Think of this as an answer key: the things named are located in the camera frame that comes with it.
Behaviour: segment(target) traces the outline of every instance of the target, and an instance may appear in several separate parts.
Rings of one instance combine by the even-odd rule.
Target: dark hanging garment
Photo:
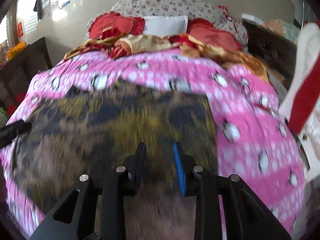
[[[38,21],[43,19],[42,0],[36,1],[33,11],[38,13]]]

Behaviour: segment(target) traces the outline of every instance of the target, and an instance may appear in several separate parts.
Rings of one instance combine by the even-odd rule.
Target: metal pole
[[[302,0],[302,24],[301,24],[301,29],[303,28],[304,25],[304,0]]]

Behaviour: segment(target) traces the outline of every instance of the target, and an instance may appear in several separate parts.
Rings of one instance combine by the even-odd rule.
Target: silver bolt
[[[118,166],[118,167],[116,168],[116,171],[117,171],[117,172],[124,172],[124,171],[125,171],[125,167],[124,167],[124,166]]]
[[[232,181],[234,181],[234,182],[237,182],[237,181],[240,180],[240,177],[239,177],[238,175],[236,175],[236,174],[232,174],[232,175],[230,176],[230,179],[231,179]]]
[[[81,175],[80,178],[79,178],[79,180],[81,180],[81,181],[86,181],[86,180],[88,180],[88,179],[89,179],[89,176],[88,176],[87,174],[83,174],[83,175]]]
[[[193,167],[193,170],[194,170],[195,172],[201,172],[201,171],[203,171],[203,168],[202,168],[201,166],[194,166],[194,167]]]

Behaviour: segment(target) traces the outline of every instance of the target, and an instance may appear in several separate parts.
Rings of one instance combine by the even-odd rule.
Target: yellow object
[[[14,46],[12,49],[10,49],[7,52],[7,59],[8,61],[13,59],[20,51],[24,50],[24,48],[27,46],[26,41],[19,42],[16,46]]]

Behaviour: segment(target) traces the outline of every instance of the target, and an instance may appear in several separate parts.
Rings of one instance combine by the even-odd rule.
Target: floral fabric
[[[218,30],[233,34],[243,47],[248,43],[247,30],[241,22],[232,17],[227,18],[222,9],[201,0],[122,0],[117,2],[111,10],[127,17],[188,15],[190,20],[203,18]],[[87,30],[92,22],[93,19],[88,22]]]

